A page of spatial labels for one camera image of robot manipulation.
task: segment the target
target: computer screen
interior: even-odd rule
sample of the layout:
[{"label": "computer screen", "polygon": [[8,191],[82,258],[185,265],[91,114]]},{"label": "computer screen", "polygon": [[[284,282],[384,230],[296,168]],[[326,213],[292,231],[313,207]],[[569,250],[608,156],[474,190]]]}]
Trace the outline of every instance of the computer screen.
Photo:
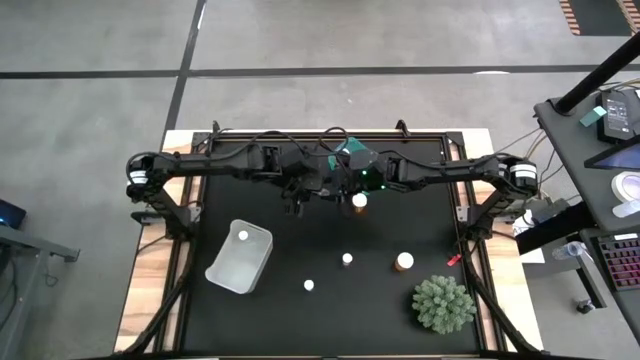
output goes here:
[{"label": "computer screen", "polygon": [[597,167],[640,170],[640,144],[623,149],[594,163]]},{"label": "computer screen", "polygon": [[0,226],[18,229],[26,214],[21,208],[0,199]]},{"label": "computer screen", "polygon": [[627,169],[640,171],[640,136],[616,145],[588,159],[585,167],[597,169]]}]

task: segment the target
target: black pole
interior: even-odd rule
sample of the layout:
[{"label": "black pole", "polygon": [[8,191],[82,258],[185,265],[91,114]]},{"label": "black pole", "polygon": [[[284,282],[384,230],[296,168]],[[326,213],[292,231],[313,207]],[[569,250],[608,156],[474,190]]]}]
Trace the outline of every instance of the black pole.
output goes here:
[{"label": "black pole", "polygon": [[576,87],[558,100],[554,108],[563,115],[567,114],[582,100],[586,99],[589,94],[598,90],[602,84],[617,74],[618,71],[629,65],[638,55],[640,55],[640,32],[622,44],[607,60],[602,62],[591,74],[580,81]]}]

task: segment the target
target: concrete floor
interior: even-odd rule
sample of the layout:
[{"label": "concrete floor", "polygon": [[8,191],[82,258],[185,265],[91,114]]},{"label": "concrete floor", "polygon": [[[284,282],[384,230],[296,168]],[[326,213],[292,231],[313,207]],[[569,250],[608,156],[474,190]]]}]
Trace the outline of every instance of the concrete floor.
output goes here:
[{"label": "concrete floor", "polygon": [[[177,69],[195,4],[0,0],[0,72]],[[222,0],[207,4],[192,68],[596,64],[624,40],[571,35],[556,0]],[[584,75],[190,79],[176,127],[368,128],[402,118],[414,128],[486,127],[499,148],[535,128],[535,103]],[[174,86],[0,80],[0,197],[27,209],[28,232],[82,248],[76,264],[51,261],[60,282],[40,289],[24,358],[110,353],[140,231],[123,167],[158,148]],[[534,160],[550,153],[545,145]],[[564,171],[544,189],[576,193]],[[639,357],[610,298],[606,310],[573,312],[584,297],[575,274],[529,286],[545,349]]]}]

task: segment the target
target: black table surface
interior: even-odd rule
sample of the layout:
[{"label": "black table surface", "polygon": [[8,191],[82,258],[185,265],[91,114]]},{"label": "black table surface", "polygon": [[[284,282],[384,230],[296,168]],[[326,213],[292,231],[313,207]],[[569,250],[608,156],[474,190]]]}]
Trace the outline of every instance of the black table surface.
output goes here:
[{"label": "black table surface", "polygon": [[[629,94],[629,113],[640,118],[640,101],[633,91]],[[556,113],[549,102],[534,107],[538,122],[546,132],[569,176],[589,207],[598,226],[606,231],[621,231],[640,227],[640,213],[618,218],[611,211],[620,204],[611,190],[611,180],[624,170],[601,170],[584,167],[584,161],[609,149],[612,145],[598,141],[596,125],[584,127],[580,119],[596,107],[595,96],[576,106],[571,116]]]},{"label": "black table surface", "polygon": [[[440,158],[441,142],[363,141],[396,149],[418,161]],[[225,143],[220,152],[233,149]],[[208,178],[196,276],[190,285],[184,350],[218,356],[471,354],[479,349],[476,324],[438,335],[411,309],[415,285],[431,275],[464,284],[460,264],[447,266],[456,240],[448,185],[400,194],[377,191],[366,214],[347,218],[335,204],[313,199],[304,217],[283,213],[280,190],[228,177]],[[234,219],[273,234],[273,250],[250,294],[238,295],[205,279]],[[408,251],[414,266],[393,270]],[[341,256],[354,260],[343,268]],[[312,292],[303,282],[315,282]]]}]

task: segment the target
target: transparent plastic container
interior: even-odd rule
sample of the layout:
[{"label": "transparent plastic container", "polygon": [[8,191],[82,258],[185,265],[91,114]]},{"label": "transparent plastic container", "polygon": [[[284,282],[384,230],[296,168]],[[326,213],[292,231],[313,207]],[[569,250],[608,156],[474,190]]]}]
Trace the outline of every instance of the transparent plastic container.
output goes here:
[{"label": "transparent plastic container", "polygon": [[233,220],[227,239],[204,275],[225,289],[248,294],[255,288],[272,248],[273,236],[268,230]]},{"label": "transparent plastic container", "polygon": [[556,260],[566,260],[572,257],[580,256],[584,252],[580,241],[572,241],[563,246],[553,249],[551,256]]}]

